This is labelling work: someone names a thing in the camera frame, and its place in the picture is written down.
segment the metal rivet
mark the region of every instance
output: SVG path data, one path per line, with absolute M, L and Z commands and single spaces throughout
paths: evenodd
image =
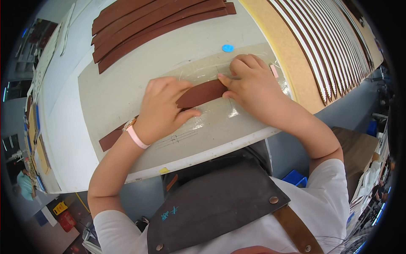
M 271 197 L 271 198 L 269 199 L 269 202 L 270 202 L 271 204 L 276 204 L 276 203 L 278 203 L 278 201 L 279 201 L 279 199 L 278 199 L 277 197 Z

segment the stack of leather strips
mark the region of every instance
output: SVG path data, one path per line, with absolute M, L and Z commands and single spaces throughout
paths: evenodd
M 301 46 L 324 105 L 337 92 L 342 97 L 358 86 L 374 69 L 361 32 L 333 1 L 269 0 Z
M 150 40 L 214 17 L 236 14 L 224 0 L 117 0 L 93 21 L 93 60 L 101 74 Z

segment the yellow wet floor sign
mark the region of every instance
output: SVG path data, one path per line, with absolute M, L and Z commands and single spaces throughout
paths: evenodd
M 59 203 L 54 209 L 54 213 L 56 215 L 59 215 L 61 212 L 65 211 L 66 209 L 68 209 L 68 207 L 65 205 L 65 203 L 62 201 L 61 203 Z

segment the watch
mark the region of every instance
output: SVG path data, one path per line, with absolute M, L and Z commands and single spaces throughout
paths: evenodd
M 134 117 L 133 119 L 129 120 L 127 123 L 125 123 L 123 132 L 127 131 L 128 134 L 130 135 L 131 139 L 134 141 L 135 144 L 137 144 L 140 148 L 142 149 L 147 149 L 150 145 L 144 144 L 141 139 L 137 136 L 137 134 L 134 131 L 133 125 L 137 121 L 137 117 Z

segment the blue round sticker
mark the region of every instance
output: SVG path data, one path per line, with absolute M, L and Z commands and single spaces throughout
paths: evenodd
M 234 50 L 234 46 L 233 45 L 229 45 L 229 44 L 225 44 L 222 47 L 224 52 L 232 52 Z

